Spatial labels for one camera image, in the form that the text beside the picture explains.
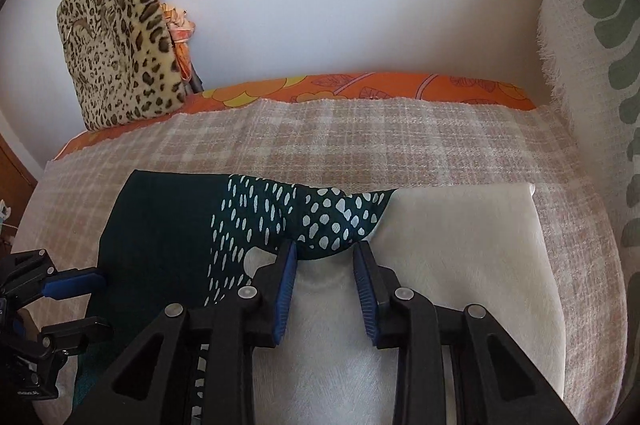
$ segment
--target leopard print cushion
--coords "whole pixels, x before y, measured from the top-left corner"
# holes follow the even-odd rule
[[[184,103],[158,0],[62,0],[58,31],[89,131],[154,118]]]

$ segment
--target beige checkered fabric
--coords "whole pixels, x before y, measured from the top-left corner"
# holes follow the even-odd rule
[[[60,269],[95,265],[100,234],[136,168],[247,174],[347,192],[535,183],[566,322],[565,402],[581,423],[604,423],[612,414],[626,345],[620,261],[602,201],[551,109],[406,98],[259,100],[227,112],[176,115],[47,164],[15,249],[47,248]],[[80,318],[86,303],[41,299],[34,318],[39,325]],[[73,377],[68,370],[63,385]],[[47,424],[60,423],[69,410],[68,394],[39,406]]]

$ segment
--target screw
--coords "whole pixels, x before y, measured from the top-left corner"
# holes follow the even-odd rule
[[[241,299],[252,299],[258,294],[258,291],[254,286],[242,286],[241,289],[238,290],[238,296]]]
[[[164,314],[167,317],[179,317],[180,315],[182,315],[183,310],[184,308],[182,308],[182,304],[174,302],[173,304],[169,304],[169,306],[164,308]]]
[[[466,312],[475,319],[483,319],[486,315],[486,309],[479,304],[471,304],[471,306],[466,309]]]
[[[414,291],[411,288],[398,288],[396,290],[396,297],[400,300],[411,300],[414,298]]]

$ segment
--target wooden door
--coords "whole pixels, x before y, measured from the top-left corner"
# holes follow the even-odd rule
[[[37,182],[22,165],[17,156],[0,136],[0,199],[11,207],[11,216],[6,223],[17,227],[20,224],[24,209],[33,194]],[[2,242],[15,235],[15,229],[2,225],[0,232],[0,257],[8,252]]]

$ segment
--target orange floral fabric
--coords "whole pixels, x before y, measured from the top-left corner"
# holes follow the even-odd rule
[[[173,113],[98,132],[83,132],[66,144],[55,159],[59,160],[67,154],[103,140],[117,138],[125,132],[162,122],[176,113],[194,114],[241,108],[258,98],[270,98],[281,102],[306,102],[321,98],[382,100],[394,97],[418,98],[431,102],[495,104],[522,111],[535,109],[535,105],[522,89],[505,82],[392,72],[287,77],[243,82],[208,90],[188,96],[181,109]]]

